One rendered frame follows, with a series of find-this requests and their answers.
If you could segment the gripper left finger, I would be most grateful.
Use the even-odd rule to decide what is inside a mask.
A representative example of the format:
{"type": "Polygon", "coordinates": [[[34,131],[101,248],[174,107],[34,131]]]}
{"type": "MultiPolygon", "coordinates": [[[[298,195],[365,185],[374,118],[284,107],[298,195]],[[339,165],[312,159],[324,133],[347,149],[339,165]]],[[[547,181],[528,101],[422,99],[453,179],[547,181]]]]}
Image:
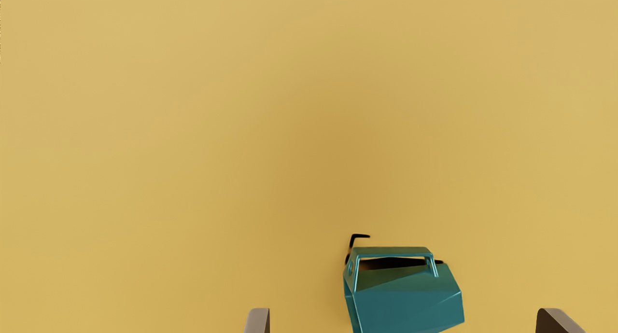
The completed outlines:
{"type": "Polygon", "coordinates": [[[244,333],[271,333],[270,309],[268,307],[250,309],[245,322],[244,333]]]}

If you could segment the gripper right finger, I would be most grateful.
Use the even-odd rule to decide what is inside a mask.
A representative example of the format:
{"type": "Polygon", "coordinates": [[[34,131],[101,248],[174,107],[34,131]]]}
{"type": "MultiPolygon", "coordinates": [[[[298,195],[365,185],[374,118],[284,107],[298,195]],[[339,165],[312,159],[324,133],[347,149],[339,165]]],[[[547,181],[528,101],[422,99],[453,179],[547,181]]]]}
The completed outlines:
{"type": "Polygon", "coordinates": [[[536,333],[587,333],[565,311],[543,307],[536,316],[536,333]]]}

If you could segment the teal faceted mug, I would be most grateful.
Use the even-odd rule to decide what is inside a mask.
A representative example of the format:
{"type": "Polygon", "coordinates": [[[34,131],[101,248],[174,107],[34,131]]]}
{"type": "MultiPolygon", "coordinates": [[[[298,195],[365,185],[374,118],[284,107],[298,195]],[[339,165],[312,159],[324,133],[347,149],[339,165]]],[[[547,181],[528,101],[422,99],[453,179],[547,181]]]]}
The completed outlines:
{"type": "Polygon", "coordinates": [[[343,280],[353,333],[440,333],[465,322],[453,273],[426,247],[353,247],[343,280]]]}

